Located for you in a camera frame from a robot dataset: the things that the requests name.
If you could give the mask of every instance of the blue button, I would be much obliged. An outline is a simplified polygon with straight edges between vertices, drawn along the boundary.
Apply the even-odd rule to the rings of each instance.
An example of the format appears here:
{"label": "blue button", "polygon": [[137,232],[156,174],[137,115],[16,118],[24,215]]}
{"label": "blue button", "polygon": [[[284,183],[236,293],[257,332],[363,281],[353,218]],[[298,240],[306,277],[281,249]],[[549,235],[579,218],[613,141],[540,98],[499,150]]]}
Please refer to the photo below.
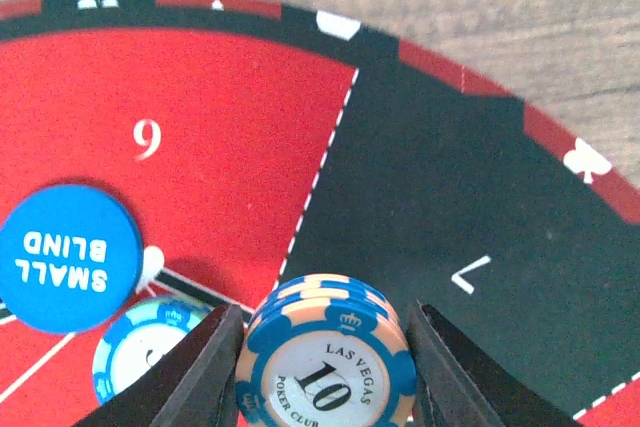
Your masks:
{"label": "blue button", "polygon": [[0,230],[0,298],[35,329],[91,329],[132,294],[142,249],[133,217],[110,195],[84,185],[40,190]]}

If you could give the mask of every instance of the roulette board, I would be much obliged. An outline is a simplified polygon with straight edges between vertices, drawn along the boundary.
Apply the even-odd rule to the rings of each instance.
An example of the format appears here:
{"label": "roulette board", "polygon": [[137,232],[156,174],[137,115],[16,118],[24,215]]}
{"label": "roulette board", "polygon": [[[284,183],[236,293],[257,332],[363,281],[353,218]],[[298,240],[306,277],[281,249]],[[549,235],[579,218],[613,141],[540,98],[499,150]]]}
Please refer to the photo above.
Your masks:
{"label": "roulette board", "polygon": [[640,425],[640,195],[541,110],[273,1],[16,0],[0,21],[0,216],[97,188],[157,260],[84,331],[37,331],[0,301],[0,425],[97,408],[96,348],[135,302],[234,302],[248,321],[319,272],[366,281],[401,320],[428,302],[583,425]]}

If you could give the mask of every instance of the number 9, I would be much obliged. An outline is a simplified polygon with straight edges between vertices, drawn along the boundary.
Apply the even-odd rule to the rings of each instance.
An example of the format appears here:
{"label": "number 9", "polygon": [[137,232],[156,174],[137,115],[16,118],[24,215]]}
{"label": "number 9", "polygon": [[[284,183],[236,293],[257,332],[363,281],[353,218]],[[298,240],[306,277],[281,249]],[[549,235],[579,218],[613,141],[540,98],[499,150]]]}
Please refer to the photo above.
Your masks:
{"label": "number 9", "polygon": [[[151,138],[145,139],[144,137],[144,128],[151,127]],[[160,132],[160,126],[157,122],[150,119],[139,120],[136,125],[133,127],[133,140],[136,141],[141,147],[147,147],[140,155],[136,156],[136,160],[144,160],[146,158],[151,157],[158,147],[160,147],[160,140],[162,139],[162,132]]]}

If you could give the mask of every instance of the stack of poker chips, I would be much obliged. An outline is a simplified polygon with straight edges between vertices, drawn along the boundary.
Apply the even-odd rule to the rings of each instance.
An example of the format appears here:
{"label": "stack of poker chips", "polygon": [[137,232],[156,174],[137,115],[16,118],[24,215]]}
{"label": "stack of poker chips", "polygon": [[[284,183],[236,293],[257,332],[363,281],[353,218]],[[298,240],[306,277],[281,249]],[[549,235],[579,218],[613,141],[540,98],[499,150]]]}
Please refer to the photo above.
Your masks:
{"label": "stack of poker chips", "polygon": [[395,310],[342,275],[307,275],[271,292],[249,322],[236,367],[249,425],[404,426],[415,392]]}

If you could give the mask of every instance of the number 7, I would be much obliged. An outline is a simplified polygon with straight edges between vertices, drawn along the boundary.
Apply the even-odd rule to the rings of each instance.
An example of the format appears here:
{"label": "number 7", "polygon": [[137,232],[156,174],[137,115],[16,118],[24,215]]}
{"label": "number 7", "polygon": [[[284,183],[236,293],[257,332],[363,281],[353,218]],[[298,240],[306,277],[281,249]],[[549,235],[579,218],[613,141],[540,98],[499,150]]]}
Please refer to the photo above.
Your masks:
{"label": "number 7", "polygon": [[478,267],[487,265],[489,262],[491,262],[491,257],[489,257],[488,255],[485,255],[484,257],[479,258],[474,263],[467,265],[464,269],[461,269],[455,274],[453,274],[451,276],[451,282],[456,284],[458,287],[464,290],[467,294],[469,295],[473,294],[475,287],[471,285],[469,282],[467,282],[466,280],[464,280],[462,278],[462,275],[468,272],[471,272],[472,270],[477,269]]}

